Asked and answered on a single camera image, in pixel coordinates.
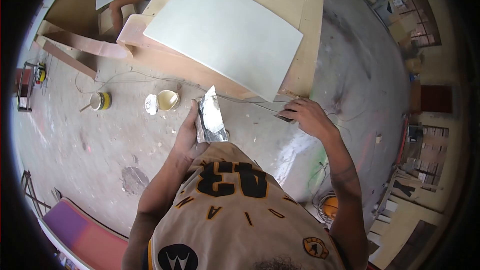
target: wooden furniture frame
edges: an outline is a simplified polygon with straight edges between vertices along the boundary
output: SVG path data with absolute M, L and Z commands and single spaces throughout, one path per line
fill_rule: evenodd
M 240 86 L 229 78 L 214 70 L 172 50 L 143 35 L 143 31 L 153 17 L 169 0 L 151 0 L 142 15 L 131 15 L 119 37 L 117 44 L 101 42 L 80 35 L 72 34 L 59 28 L 63 32 L 53 30 L 50 25 L 39 29 L 38 34 L 51 41 L 65 44 L 68 47 L 86 51 L 103 57 L 125 59 L 134 64 L 151 67 L 165 74 L 199 84 L 205 88 L 212 85 L 229 96 L 245 99 L 257 96 L 248 89 Z M 318 48 L 320 45 L 320 31 L 322 27 L 323 0 L 254 0 L 273 13 L 283 18 L 303 33 L 303 39 L 290 68 L 278 91 L 290 97 L 309 97 L 314 80 Z M 40 38 L 41 45 L 46 44 Z M 86 73 L 94 79 L 95 70 L 89 71 L 81 65 L 70 62 L 74 68 Z

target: man's left hand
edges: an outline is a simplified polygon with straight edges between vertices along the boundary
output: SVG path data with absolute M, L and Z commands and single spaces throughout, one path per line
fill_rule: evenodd
M 192 99 L 190 112 L 178 130 L 178 135 L 172 149 L 172 152 L 180 154 L 182 157 L 191 161 L 204 153 L 210 146 L 207 142 L 197 142 L 197 129 L 195 128 L 195 119 L 197 116 L 198 103 L 195 99 Z

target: workshop floor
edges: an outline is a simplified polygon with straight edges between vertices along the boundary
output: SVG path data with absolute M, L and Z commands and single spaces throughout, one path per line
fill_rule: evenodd
M 43 57 L 33 48 L 30 57 Z M 48 82 L 33 94 L 33 112 L 13 113 L 14 138 L 38 197 L 54 205 L 56 187 L 85 212 L 123 235 L 129 235 L 141 191 L 165 161 L 189 100 L 203 92 L 176 82 L 139 74 L 119 75 L 104 88 L 113 104 L 106 111 L 79 109 L 102 86 L 75 69 L 46 58 Z M 99 81 L 131 69 L 124 62 L 98 58 Z M 329 113 L 352 155 L 360 177 L 365 226 L 379 200 L 382 184 L 398 152 L 402 113 L 408 109 L 408 77 L 399 50 L 363 0 L 324 0 L 321 45 L 311 99 Z M 162 76 L 132 65 L 134 70 Z M 150 93 L 178 90 L 175 111 L 150 116 L 144 100 Z M 327 157 L 320 141 L 265 109 L 220 99 L 225 127 L 233 143 L 272 174 L 297 201 L 328 191 Z M 283 103 L 267 105 L 281 110 Z M 382 136 L 375 144 L 375 137 Z M 307 209 L 315 213 L 311 204 Z

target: stirring stick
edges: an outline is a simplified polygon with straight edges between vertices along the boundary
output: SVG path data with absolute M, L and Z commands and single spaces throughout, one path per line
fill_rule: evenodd
M 91 105 L 92 105 L 92 104 L 89 103 L 87 106 L 83 107 L 83 108 L 80 110 L 80 113 L 83 112 L 83 111 L 85 111 L 85 110 L 86 110 L 89 106 L 91 106 Z

